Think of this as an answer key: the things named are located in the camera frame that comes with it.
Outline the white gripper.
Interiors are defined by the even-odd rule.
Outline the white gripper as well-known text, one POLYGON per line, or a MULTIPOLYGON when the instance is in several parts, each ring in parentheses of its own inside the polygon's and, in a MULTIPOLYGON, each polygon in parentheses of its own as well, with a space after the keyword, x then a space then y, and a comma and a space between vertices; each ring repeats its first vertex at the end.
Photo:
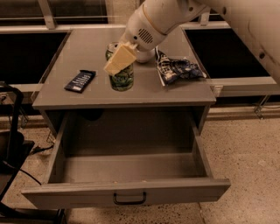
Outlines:
POLYGON ((153 24, 151 18, 140 6, 129 18, 121 42, 112 42, 108 49, 113 53, 104 66, 109 75, 116 75, 136 59, 136 49, 148 52, 158 46, 166 35, 153 24))

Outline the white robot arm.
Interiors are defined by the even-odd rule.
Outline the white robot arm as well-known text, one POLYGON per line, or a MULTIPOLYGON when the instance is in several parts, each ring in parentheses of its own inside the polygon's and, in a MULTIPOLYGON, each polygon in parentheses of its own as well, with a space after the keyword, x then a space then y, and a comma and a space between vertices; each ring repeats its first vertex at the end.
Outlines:
POLYGON ((115 75, 163 42, 179 25, 217 12, 280 83, 280 0, 145 0, 131 15, 104 70, 115 75))

